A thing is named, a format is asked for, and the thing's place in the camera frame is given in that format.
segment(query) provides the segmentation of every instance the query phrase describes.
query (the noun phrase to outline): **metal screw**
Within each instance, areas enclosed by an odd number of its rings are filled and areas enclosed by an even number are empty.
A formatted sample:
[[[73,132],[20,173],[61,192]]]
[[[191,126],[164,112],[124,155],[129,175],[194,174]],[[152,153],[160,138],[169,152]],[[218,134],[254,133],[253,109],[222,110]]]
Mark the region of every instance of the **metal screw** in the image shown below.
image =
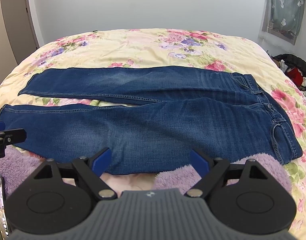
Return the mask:
[[[186,194],[190,197],[200,197],[203,195],[203,191],[198,188],[192,188]]]
[[[112,191],[111,189],[102,189],[98,194],[100,197],[109,198],[109,197],[113,197],[115,192]]]

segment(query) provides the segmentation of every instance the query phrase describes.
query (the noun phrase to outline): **jeans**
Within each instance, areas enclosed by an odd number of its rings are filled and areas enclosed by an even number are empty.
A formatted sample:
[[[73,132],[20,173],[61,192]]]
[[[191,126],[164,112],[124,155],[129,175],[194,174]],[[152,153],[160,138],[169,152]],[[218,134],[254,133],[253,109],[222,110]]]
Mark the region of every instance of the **jeans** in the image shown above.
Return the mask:
[[[137,106],[5,105],[16,146],[57,162],[112,150],[111,174],[169,171],[198,148],[230,162],[265,152],[281,164],[302,156],[291,122],[251,75],[168,66],[49,69],[19,94],[90,98]]]

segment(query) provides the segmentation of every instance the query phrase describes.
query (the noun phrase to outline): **purple flower print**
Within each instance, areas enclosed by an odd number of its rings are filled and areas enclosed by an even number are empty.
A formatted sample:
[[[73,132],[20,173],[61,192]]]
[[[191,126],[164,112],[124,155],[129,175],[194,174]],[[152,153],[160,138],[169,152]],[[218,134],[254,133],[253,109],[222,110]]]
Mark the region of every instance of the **purple flower print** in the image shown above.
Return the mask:
[[[218,46],[219,48],[226,50],[226,47],[223,44],[218,43],[215,44],[215,46]]]
[[[41,65],[44,65],[46,61],[43,61],[42,63],[38,64],[37,67],[40,67]]]
[[[159,46],[162,48],[162,49],[178,49],[178,48],[181,48],[182,45],[169,45],[165,42],[163,42],[162,44],[159,44]]]
[[[59,54],[62,54],[64,52],[64,49],[63,48],[59,48],[57,50],[55,50],[53,53],[52,53],[52,57],[56,56],[56,55],[59,55]]]
[[[181,41],[181,43],[189,45],[189,46],[201,46],[200,43],[195,42],[194,39],[192,39],[192,38],[188,38],[186,40],[183,40],[183,41]]]
[[[184,51],[192,55],[201,55],[201,52],[195,49],[185,48]]]
[[[169,56],[173,58],[186,58],[186,55],[180,54],[180,53],[174,53],[174,52],[170,52]]]

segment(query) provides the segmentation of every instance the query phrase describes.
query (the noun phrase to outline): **bed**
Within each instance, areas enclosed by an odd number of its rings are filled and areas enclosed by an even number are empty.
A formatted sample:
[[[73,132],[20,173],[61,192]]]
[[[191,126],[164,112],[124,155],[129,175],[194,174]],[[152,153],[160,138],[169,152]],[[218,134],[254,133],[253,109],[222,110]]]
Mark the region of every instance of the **bed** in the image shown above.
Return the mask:
[[[0,108],[4,104],[112,105],[88,99],[17,96],[32,75],[48,68],[147,68],[168,65],[252,74],[257,83],[287,112],[303,149],[301,158],[284,166],[292,181],[292,196],[297,204],[297,215],[290,232],[296,238],[306,240],[306,100],[267,53],[253,41],[207,31],[173,29],[94,31],[64,37],[39,48],[6,77],[0,85]],[[31,152],[20,151],[23,155],[35,156]],[[154,176],[112,177],[106,174],[105,179],[115,180],[119,190],[149,189]]]

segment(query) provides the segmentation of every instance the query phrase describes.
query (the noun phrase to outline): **window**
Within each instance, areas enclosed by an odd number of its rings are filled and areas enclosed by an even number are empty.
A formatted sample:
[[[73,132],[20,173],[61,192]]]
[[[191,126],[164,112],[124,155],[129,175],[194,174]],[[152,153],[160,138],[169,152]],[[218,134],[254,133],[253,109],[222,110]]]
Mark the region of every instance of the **window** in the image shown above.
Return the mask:
[[[267,0],[262,31],[295,44],[306,0]]]

